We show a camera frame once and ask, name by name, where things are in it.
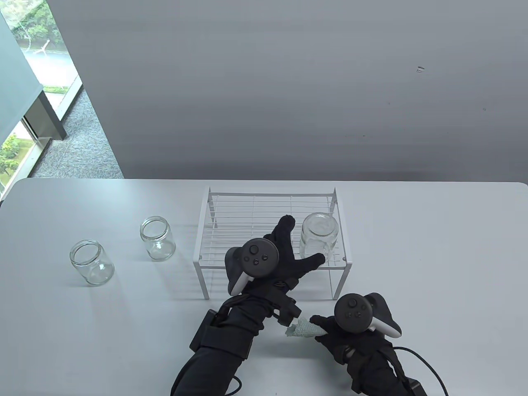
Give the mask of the person's left hand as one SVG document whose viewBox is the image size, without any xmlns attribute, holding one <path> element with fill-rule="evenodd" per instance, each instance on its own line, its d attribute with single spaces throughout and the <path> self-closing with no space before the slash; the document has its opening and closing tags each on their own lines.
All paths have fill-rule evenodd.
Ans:
<svg viewBox="0 0 528 396">
<path fill-rule="evenodd" d="M 316 253 L 304 259 L 295 259 L 292 248 L 291 233 L 295 227 L 295 219 L 291 215 L 284 215 L 279 219 L 273 231 L 264 236 L 275 245 L 279 253 L 279 261 L 275 270 L 268 277 L 257 278 L 249 282 L 243 293 L 262 285 L 273 285 L 284 293 L 293 290 L 299 280 L 307 273 L 316 270 L 325 263 L 325 256 Z"/>
</svg>

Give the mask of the person's right hand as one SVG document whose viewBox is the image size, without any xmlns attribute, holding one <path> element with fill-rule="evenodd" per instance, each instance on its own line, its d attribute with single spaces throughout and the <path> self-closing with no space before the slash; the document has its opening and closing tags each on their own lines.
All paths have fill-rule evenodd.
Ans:
<svg viewBox="0 0 528 396">
<path fill-rule="evenodd" d="M 392 343 L 380 332 L 366 330 L 355 334 L 343 330 L 333 316 L 313 315 L 309 322 L 326 332 L 325 335 L 315 337 L 315 340 L 326 347 L 334 360 L 341 365 L 349 361 L 352 350 L 369 357 L 382 348 L 392 347 Z"/>
</svg>

